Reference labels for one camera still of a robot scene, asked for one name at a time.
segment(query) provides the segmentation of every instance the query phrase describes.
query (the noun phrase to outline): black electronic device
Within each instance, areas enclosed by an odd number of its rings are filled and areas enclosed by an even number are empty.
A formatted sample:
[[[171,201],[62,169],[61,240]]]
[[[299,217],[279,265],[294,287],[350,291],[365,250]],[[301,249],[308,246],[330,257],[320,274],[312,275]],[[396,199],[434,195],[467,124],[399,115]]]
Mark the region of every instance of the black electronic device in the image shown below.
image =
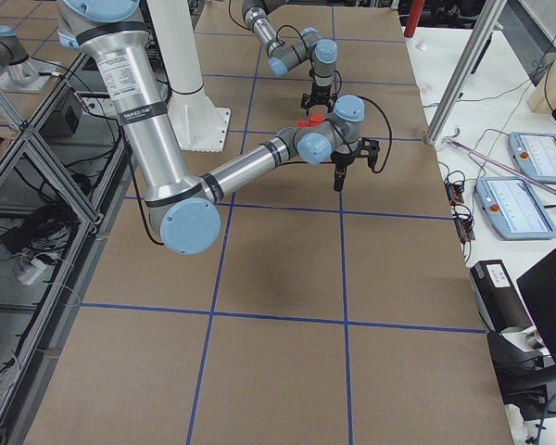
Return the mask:
[[[556,248],[517,279],[525,307],[556,362]]]
[[[551,357],[537,356],[510,360],[507,349],[488,339],[500,391],[505,403],[514,403],[525,420],[541,417],[548,399],[556,393],[556,248],[517,279],[525,307]],[[556,401],[547,417],[556,416]]]

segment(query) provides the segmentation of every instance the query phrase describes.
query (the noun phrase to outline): wire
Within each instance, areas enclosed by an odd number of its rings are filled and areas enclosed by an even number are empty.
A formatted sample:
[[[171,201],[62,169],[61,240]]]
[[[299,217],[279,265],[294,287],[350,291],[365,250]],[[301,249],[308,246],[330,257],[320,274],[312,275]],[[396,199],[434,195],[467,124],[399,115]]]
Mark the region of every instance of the wire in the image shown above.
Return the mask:
[[[237,25],[239,28],[242,28],[242,29],[246,30],[247,32],[249,32],[249,28],[243,26],[241,23],[239,23],[237,20],[234,19],[233,12],[231,11],[231,3],[232,2],[233,2],[233,0],[229,0],[229,17],[231,18],[231,20],[233,21],[233,23],[235,25]]]
[[[385,153],[385,159],[383,161],[383,164],[381,165],[381,168],[379,170],[375,170],[374,168],[371,168],[371,171],[375,174],[379,174],[381,173],[384,169],[385,166],[387,165],[387,161],[389,160],[389,155],[391,154],[391,146],[393,145],[393,131],[391,130],[391,123],[389,123],[389,119],[387,118],[387,115],[385,114],[385,112],[383,111],[383,109],[381,107],[379,107],[376,102],[374,102],[373,100],[369,99],[368,97],[364,97],[362,95],[358,95],[357,96],[359,99],[364,100],[365,102],[370,103],[371,105],[373,105],[375,108],[377,108],[377,110],[381,113],[381,115],[383,116],[383,119],[385,121],[385,125],[387,126],[387,131],[389,132],[389,140],[388,140],[388,145],[387,145],[387,152]]]
[[[479,99],[459,99],[457,102],[484,102],[486,100],[495,100],[495,99],[498,99],[500,97],[503,97],[504,95],[507,95],[508,93],[512,93],[513,91],[518,90],[523,85],[525,85],[526,83],[529,83],[529,82],[531,82],[531,81],[529,79],[527,79],[526,81],[523,81],[523,82],[519,83],[514,88],[511,88],[510,90],[504,91],[504,92],[500,93],[499,95],[493,95],[491,97],[481,97]],[[423,108],[438,107],[439,105],[440,105],[440,102],[434,102],[432,104],[424,105]]]
[[[140,190],[138,189],[138,181],[136,180],[136,173],[133,170],[132,152],[131,152],[130,144],[128,144],[125,141],[125,135],[123,136],[123,138],[124,138],[124,145],[125,145],[124,151],[126,154],[126,159],[128,160],[128,167],[130,168],[130,174],[132,175],[133,190],[136,194],[136,201],[138,201],[138,209],[140,210],[140,217],[142,218],[142,225],[145,228],[146,236],[148,236],[148,239],[150,239],[150,241],[152,241],[153,244],[157,246],[164,246],[165,245],[164,243],[157,241],[152,236],[152,234],[150,233],[150,229],[148,228],[148,223],[146,222],[145,210],[144,207],[142,206],[142,197],[140,195]]]
[[[539,424],[536,425],[537,437],[536,437],[536,440],[534,440],[534,445],[539,445],[539,441],[541,439],[541,432],[544,429],[544,421],[546,420],[546,416],[548,415],[548,412],[550,411],[550,406],[552,405],[552,403],[555,400],[556,400],[556,392],[554,393],[554,395],[552,397],[550,397],[550,399],[546,403],[546,406],[544,407],[544,412],[541,415],[541,419],[539,419]]]
[[[43,63],[47,63],[48,65],[53,65],[55,67],[59,67],[61,69],[63,69],[65,72],[67,72],[70,76],[73,76],[74,78],[76,78],[76,80],[78,80],[78,82],[81,83],[81,85],[86,88],[86,91],[88,91],[91,94],[94,94],[95,92],[93,91],[93,89],[86,84],[86,82],[78,75],[76,74],[74,71],[72,71],[71,69],[60,65],[59,63],[56,62],[49,62],[47,60],[43,60],[42,58],[38,58],[38,57],[31,57],[33,60],[37,60],[38,62],[43,62]],[[72,92],[74,93],[74,96],[80,100],[79,96],[77,95],[76,90],[74,89],[74,87],[70,84],[70,82],[68,82],[68,80],[64,77],[62,77],[61,79],[64,80],[64,82],[67,83],[67,85],[70,87],[70,89],[72,90]],[[115,121],[116,125],[119,127],[120,125],[118,124],[118,120],[114,119],[114,118],[109,118],[107,117],[105,114],[105,109],[103,108],[103,105],[101,104],[101,102],[97,101],[97,103],[99,104],[99,107],[101,108],[101,111],[103,112],[103,115],[98,115],[98,114],[94,114],[93,112],[91,112],[91,110],[88,109],[88,107],[86,107],[86,104],[81,101],[81,105],[82,105],[82,109],[84,110],[85,113],[87,113],[90,116],[93,116],[95,118],[99,118],[99,119],[105,119],[106,121]],[[111,126],[109,124],[107,124],[107,127],[109,128],[109,131],[111,132],[111,138],[112,138],[112,143],[115,141],[115,134],[113,133],[113,129],[111,128]]]

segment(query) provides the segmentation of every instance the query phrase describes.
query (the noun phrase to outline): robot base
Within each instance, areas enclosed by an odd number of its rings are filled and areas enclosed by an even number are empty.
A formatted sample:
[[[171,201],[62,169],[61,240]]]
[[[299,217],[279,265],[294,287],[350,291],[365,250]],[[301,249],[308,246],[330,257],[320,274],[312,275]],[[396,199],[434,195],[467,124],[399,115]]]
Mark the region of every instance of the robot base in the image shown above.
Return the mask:
[[[182,150],[220,152],[224,148],[231,110],[214,107],[203,91],[173,93],[169,118]]]
[[[42,72],[52,72],[54,70],[57,70],[57,67],[55,65],[43,63],[43,62],[40,62],[40,61],[37,61],[37,60],[33,61],[33,65],[34,65],[35,69],[40,73],[42,73]],[[10,75],[8,74],[7,70],[5,70],[0,75],[0,89],[2,91],[4,91],[5,93],[33,93],[33,94],[38,94],[38,93],[41,93],[41,90],[44,89],[45,84],[50,79],[51,79],[51,76],[42,76],[42,75],[40,75],[39,78],[36,81],[33,81],[31,83],[27,83],[26,85],[20,85],[18,83],[12,82],[12,79],[10,79]]]

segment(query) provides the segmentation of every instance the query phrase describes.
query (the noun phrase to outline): metal frame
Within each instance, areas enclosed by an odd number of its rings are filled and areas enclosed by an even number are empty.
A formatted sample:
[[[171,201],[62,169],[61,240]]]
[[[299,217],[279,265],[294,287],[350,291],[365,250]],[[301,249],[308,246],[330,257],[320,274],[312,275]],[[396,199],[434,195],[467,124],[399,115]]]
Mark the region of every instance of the metal frame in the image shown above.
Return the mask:
[[[494,31],[494,26],[506,3],[507,0],[486,1],[484,9],[475,23],[472,35],[470,35],[470,39],[467,41],[460,60],[451,75],[451,80],[440,100],[440,104],[436,108],[435,115],[428,126],[428,131],[424,137],[426,144],[433,146],[443,131],[443,127],[455,106],[455,102],[457,102],[460,96],[467,76],[469,76],[476,60],[484,50],[486,41],[490,33]]]

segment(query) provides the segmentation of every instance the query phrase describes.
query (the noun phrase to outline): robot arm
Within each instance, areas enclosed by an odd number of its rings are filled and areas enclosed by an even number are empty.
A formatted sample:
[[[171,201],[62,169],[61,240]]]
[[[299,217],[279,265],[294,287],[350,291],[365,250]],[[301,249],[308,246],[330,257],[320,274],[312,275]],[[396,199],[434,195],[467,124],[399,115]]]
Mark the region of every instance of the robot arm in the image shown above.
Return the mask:
[[[303,95],[301,107],[309,111],[315,105],[325,105],[331,112],[337,99],[337,95],[331,93],[337,45],[333,40],[323,39],[317,30],[309,27],[300,33],[296,43],[286,46],[268,20],[268,14],[286,3],[285,0],[245,0],[243,22],[265,47],[270,58],[268,63],[276,77],[284,76],[306,60],[310,61],[313,85],[310,95]]]
[[[344,96],[319,126],[284,129],[251,152],[194,176],[183,162],[148,63],[148,32],[137,0],[57,0],[57,5],[63,44],[95,59],[145,177],[150,223],[171,250],[196,254],[211,246],[221,227],[213,203],[241,186],[298,155],[316,164],[336,150],[348,153],[359,139],[364,104]]]
[[[0,25],[0,73],[6,69],[12,82],[26,85],[39,78],[37,69],[17,35],[7,26]]]

